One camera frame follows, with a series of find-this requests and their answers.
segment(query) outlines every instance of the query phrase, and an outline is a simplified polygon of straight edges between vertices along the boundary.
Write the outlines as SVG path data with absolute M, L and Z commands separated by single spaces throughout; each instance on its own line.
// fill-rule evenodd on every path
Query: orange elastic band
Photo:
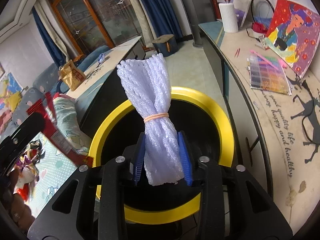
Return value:
M 143 119 L 144 123 L 150 121 L 150 120 L 154 120 L 154 119 L 158 119 L 158 118 L 162 118 L 162 117 L 169 117 L 168 113 L 160 113 L 160 114 L 152 114 L 149 115 L 148 117 L 146 117 L 145 119 Z

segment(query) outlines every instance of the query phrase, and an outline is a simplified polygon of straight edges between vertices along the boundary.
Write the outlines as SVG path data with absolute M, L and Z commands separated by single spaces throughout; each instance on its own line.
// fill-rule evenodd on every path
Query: metal screw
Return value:
M 201 161 L 202 163 L 208 163 L 210 161 L 210 159 L 207 156 L 201 156 L 199 158 L 199 161 Z
M 84 171 L 87 171 L 87 170 L 88 170 L 88 166 L 87 165 L 81 165 L 79 167 L 79 171 L 81 171 L 81 172 L 84 172 Z
M 245 167 L 243 165 L 237 165 L 236 170 L 242 172 L 242 171 L 245 171 Z
M 123 163 L 125 161 L 125 157 L 123 157 L 123 156 L 118 156 L 117 158 L 116 158 L 116 162 L 117 163 Z

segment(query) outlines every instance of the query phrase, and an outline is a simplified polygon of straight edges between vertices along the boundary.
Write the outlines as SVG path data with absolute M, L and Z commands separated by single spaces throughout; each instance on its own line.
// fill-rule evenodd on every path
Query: paper bag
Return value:
M 65 82 L 71 91 L 76 88 L 85 80 L 85 74 L 69 60 L 63 67 L 60 68 L 60 79 Z

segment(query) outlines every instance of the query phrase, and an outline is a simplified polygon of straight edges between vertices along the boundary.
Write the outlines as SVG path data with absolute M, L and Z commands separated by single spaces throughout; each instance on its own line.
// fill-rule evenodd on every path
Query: table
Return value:
M 141 36 L 133 38 L 108 51 L 106 60 L 101 65 L 96 62 L 89 67 L 84 72 L 86 80 L 75 91 L 67 92 L 68 96 L 76 99 L 80 129 L 89 137 L 93 138 L 100 124 L 114 109 L 114 104 L 126 98 L 122 86 L 114 85 L 119 79 L 116 66 L 122 60 L 144 59 L 146 53 L 140 39 Z
M 92 87 L 103 75 L 105 75 L 108 71 L 113 70 L 121 60 L 126 60 L 129 58 L 144 59 L 146 54 L 141 43 L 139 42 L 140 39 L 141 36 L 138 36 L 111 49 L 111 52 L 106 55 L 105 62 L 103 62 L 101 65 L 99 65 L 99 62 L 96 62 L 90 66 L 84 72 L 84 74 L 87 76 L 86 80 L 80 86 L 78 86 L 75 91 L 69 90 L 67 95 L 77 99 L 86 90 Z
M 277 57 L 270 49 L 255 46 L 246 30 L 224 33 L 219 21 L 199 24 L 204 52 L 225 99 L 235 136 L 238 162 L 273 197 L 293 233 L 302 235 L 320 215 L 320 83 L 311 71 L 305 74 L 312 93 L 300 85 L 295 73 L 285 73 L 292 96 L 251 89 L 247 70 L 249 51 Z M 240 48 L 239 56 L 235 52 Z

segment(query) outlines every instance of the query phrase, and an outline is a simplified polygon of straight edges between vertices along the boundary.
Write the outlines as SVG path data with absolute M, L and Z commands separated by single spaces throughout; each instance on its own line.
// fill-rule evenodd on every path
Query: tile floor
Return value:
M 178 44 L 179 51 L 166 57 L 171 86 L 198 90 L 213 100 L 227 113 L 216 77 L 203 49 L 192 47 L 193 40 Z M 156 51 L 147 53 L 151 57 Z

